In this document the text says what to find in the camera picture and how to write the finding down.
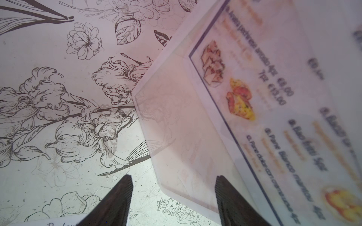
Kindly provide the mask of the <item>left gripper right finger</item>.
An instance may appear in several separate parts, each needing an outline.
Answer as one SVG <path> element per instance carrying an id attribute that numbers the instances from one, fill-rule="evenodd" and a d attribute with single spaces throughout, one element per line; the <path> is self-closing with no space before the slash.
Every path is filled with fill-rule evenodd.
<path id="1" fill-rule="evenodd" d="M 215 193 L 222 226 L 271 226 L 226 177 L 216 177 Z"/>

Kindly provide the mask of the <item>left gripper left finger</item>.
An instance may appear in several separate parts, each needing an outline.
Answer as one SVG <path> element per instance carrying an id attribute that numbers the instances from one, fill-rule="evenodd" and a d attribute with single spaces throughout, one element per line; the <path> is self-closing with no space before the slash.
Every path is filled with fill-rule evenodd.
<path id="1" fill-rule="evenodd" d="M 123 176 L 79 226 L 126 226 L 133 195 L 131 175 Z"/>

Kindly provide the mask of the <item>old red menu sheet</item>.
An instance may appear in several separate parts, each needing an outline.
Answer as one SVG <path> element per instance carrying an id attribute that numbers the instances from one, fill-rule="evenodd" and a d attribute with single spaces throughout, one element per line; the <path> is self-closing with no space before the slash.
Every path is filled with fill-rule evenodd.
<path id="1" fill-rule="evenodd" d="M 10 226 L 77 226 L 87 214 L 10 224 Z"/>

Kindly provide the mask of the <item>clear acrylic menu holder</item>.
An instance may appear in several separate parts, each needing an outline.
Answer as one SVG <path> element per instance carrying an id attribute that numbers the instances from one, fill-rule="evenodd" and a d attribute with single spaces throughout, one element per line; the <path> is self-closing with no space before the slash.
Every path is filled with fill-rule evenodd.
<path id="1" fill-rule="evenodd" d="M 194 88 L 187 62 L 198 28 L 218 2 L 196 6 L 134 92 L 148 145 L 163 143 L 150 149 L 151 160 L 161 190 L 173 201 L 160 204 L 159 209 L 174 214 L 182 203 L 216 223 L 220 218 L 214 186 L 220 175 L 259 213 Z M 362 163 L 362 3 L 293 2 L 332 100 L 341 111 L 349 142 Z"/>

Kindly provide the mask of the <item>Dim Sum Inn menu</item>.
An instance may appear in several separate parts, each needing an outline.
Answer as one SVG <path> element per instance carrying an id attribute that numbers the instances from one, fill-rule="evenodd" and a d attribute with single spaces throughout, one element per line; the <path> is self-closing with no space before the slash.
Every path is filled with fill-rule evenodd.
<path id="1" fill-rule="evenodd" d="M 274 226 L 359 226 L 362 164 L 293 1 L 219 1 L 187 62 L 259 213 Z"/>

